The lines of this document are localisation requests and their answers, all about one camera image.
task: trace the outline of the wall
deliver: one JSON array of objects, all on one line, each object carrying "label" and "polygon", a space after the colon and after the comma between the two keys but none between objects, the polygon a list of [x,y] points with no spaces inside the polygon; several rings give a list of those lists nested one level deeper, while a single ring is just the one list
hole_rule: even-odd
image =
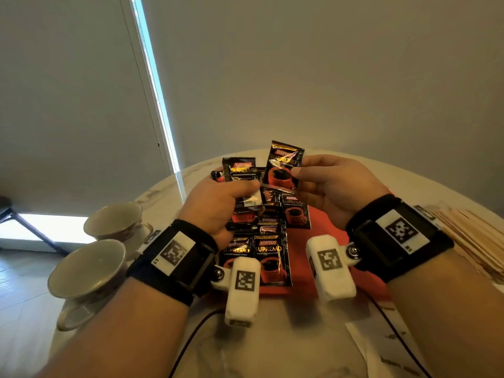
[{"label": "wall", "polygon": [[504,214],[504,0],[143,3],[182,167],[284,140]]},{"label": "wall", "polygon": [[89,215],[169,174],[128,8],[0,0],[0,195],[20,211]]}]

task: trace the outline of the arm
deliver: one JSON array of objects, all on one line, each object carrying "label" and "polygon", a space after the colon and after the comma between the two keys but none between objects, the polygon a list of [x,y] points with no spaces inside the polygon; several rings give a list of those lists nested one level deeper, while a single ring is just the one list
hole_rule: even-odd
[{"label": "arm", "polygon": [[[344,230],[388,189],[360,162],[307,156],[292,170],[298,198]],[[493,377],[504,371],[504,296],[450,249],[387,284],[437,377]]]},{"label": "arm", "polygon": [[[259,189],[258,181],[217,183],[203,179],[178,217],[210,234],[219,249],[235,198]],[[55,355],[38,378],[166,378],[177,355],[189,308],[129,278],[96,318]]]}]

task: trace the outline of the hand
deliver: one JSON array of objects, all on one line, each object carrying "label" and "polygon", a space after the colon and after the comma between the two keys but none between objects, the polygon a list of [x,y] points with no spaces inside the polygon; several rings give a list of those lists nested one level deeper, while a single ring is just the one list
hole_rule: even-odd
[{"label": "hand", "polygon": [[235,199],[253,194],[259,186],[258,180],[217,183],[206,177],[192,189],[178,219],[203,229],[222,250],[233,238],[225,226],[233,214]]},{"label": "hand", "polygon": [[305,156],[291,174],[299,179],[297,198],[324,211],[342,230],[359,210],[389,192],[365,165],[334,155]]}]

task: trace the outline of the black wristband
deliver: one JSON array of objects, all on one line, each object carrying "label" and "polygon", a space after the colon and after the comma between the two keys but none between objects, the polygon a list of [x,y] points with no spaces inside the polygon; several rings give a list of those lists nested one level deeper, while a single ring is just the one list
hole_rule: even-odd
[{"label": "black wristband", "polygon": [[[190,249],[184,249],[181,258],[170,251],[174,249],[170,248],[171,241],[180,232],[194,243]],[[177,245],[176,250],[181,249],[180,244]],[[217,250],[212,236],[191,223],[177,219],[131,264],[127,275],[190,306],[194,294],[201,296],[211,288],[210,275]],[[160,267],[162,263],[170,267],[169,274]]]},{"label": "black wristband", "polygon": [[362,260],[355,266],[388,282],[453,248],[453,241],[419,211],[393,195],[374,200],[346,227]]}]

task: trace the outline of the white ceramic cup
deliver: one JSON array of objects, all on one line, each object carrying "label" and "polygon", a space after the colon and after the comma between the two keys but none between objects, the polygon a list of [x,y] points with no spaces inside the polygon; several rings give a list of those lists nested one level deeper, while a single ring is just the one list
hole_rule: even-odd
[{"label": "white ceramic cup", "polygon": [[84,223],[84,232],[96,240],[115,239],[126,241],[139,227],[149,230],[149,237],[154,229],[149,223],[142,223],[142,206],[135,202],[124,202],[103,207],[92,214]]},{"label": "white ceramic cup", "polygon": [[72,299],[56,321],[58,330],[68,331],[89,321],[123,283],[126,250],[120,241],[99,240],[77,249],[54,268],[47,279],[49,292]]}]

